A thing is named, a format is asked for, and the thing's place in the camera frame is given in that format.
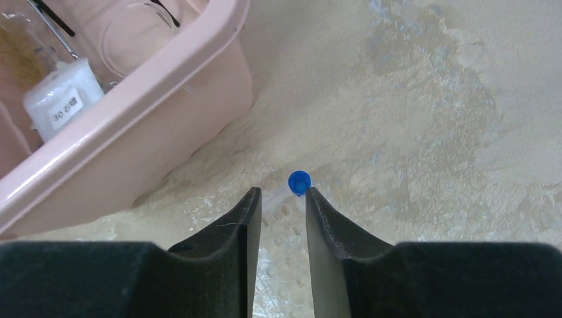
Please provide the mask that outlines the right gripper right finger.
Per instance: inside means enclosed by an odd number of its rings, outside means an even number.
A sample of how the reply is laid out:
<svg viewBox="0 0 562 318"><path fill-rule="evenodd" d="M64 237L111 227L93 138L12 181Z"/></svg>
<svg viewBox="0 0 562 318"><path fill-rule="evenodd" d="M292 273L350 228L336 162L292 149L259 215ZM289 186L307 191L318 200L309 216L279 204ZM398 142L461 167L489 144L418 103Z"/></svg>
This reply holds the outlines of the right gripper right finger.
<svg viewBox="0 0 562 318"><path fill-rule="evenodd" d="M560 317L561 252L530 242L389 244L314 187L306 231L316 317Z"/></svg>

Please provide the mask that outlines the small white packet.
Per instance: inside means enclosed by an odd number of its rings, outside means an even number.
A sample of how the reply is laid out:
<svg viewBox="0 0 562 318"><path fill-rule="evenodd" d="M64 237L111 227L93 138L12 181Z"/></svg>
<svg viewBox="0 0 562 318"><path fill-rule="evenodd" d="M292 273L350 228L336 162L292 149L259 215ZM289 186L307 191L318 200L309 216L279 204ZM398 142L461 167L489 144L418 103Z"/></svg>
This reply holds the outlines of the small white packet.
<svg viewBox="0 0 562 318"><path fill-rule="evenodd" d="M44 142L104 96L87 58L49 73L24 95L23 106L32 120L32 127Z"/></svg>

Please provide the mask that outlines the metal crucible tongs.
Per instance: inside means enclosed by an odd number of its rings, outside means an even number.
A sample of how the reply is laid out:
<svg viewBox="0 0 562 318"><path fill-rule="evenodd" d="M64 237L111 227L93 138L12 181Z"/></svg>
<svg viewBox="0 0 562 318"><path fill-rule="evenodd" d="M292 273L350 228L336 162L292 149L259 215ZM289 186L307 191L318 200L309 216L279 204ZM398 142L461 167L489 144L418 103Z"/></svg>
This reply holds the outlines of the metal crucible tongs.
<svg viewBox="0 0 562 318"><path fill-rule="evenodd" d="M39 13L39 10L31 5L31 0L27 0L27 3L30 5L31 9L38 15L40 20L48 27L51 33L56 37L56 39L60 42L66 52L74 59L78 60L80 57L78 53L73 49L67 39L62 35L64 32L54 21L52 21L48 16L44 13Z"/></svg>

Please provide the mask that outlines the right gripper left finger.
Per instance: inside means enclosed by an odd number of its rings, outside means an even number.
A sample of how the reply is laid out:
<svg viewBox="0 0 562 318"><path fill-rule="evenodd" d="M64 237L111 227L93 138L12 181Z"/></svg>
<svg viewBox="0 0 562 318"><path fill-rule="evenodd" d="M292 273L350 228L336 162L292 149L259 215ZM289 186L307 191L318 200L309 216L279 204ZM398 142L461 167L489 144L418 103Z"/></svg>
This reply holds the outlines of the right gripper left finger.
<svg viewBox="0 0 562 318"><path fill-rule="evenodd" d="M2 317L251 317L262 192L164 250L152 242L1 245Z"/></svg>

